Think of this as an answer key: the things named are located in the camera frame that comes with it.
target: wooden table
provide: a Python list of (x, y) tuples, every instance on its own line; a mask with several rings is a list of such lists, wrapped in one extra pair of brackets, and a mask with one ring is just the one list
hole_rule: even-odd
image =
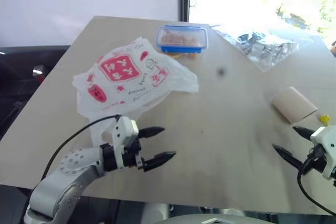
[[(33, 188), (56, 148), (87, 120), (77, 113), (73, 75), (87, 71), (100, 56), (142, 36), (155, 43), (156, 30), (171, 22), (95, 17), (57, 63), (0, 142), (0, 183)], [(270, 105), (275, 92), (296, 87), (320, 110), (297, 125), (317, 129), (318, 113), (336, 121), (336, 61), (322, 40), (303, 48), (266, 73), (203, 25), (209, 48), (196, 60), (178, 61), (194, 72), (199, 93), (171, 93), (144, 113), (139, 127), (166, 131), (142, 140), (143, 156), (177, 151), (148, 173), (111, 172), (85, 195), (171, 204), (232, 207), (265, 212), (324, 214), (301, 193), (292, 166), (272, 143), (303, 160), (311, 143), (291, 129)], [(70, 150), (90, 146), (89, 131), (68, 144), (51, 169)], [(312, 172), (303, 185), (316, 200), (336, 209), (332, 182)]]

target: yellow object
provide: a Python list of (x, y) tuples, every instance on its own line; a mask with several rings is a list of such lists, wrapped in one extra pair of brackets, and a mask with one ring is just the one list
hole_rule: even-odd
[(322, 115), (322, 116), (320, 116), (320, 121), (321, 121), (325, 126), (328, 126), (328, 125), (329, 125), (329, 121), (330, 121), (330, 116), (329, 116), (329, 115)]

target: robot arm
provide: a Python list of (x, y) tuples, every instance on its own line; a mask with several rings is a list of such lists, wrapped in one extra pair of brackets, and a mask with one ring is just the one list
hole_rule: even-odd
[(59, 166), (34, 189), (24, 216), (26, 224), (67, 223), (85, 188), (106, 172), (136, 166), (145, 172), (163, 165), (176, 153), (164, 152), (145, 161), (140, 156), (139, 138), (154, 136), (164, 128), (138, 130), (135, 121), (117, 118), (113, 146), (79, 149), (63, 158)]

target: blue container lid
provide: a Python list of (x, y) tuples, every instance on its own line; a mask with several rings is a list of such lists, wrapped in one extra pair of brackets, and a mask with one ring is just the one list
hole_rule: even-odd
[(162, 52), (200, 53), (208, 46), (208, 35), (200, 26), (161, 26), (156, 35), (156, 45)]

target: white plastic bag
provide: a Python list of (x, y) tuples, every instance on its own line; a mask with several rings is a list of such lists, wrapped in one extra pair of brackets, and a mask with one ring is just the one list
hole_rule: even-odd
[[(195, 74), (143, 38), (100, 57), (89, 71), (74, 76), (72, 85), (78, 112), (90, 121), (114, 114), (136, 120), (171, 91), (198, 91)], [(91, 127), (94, 145), (101, 144), (110, 125), (106, 121)]]

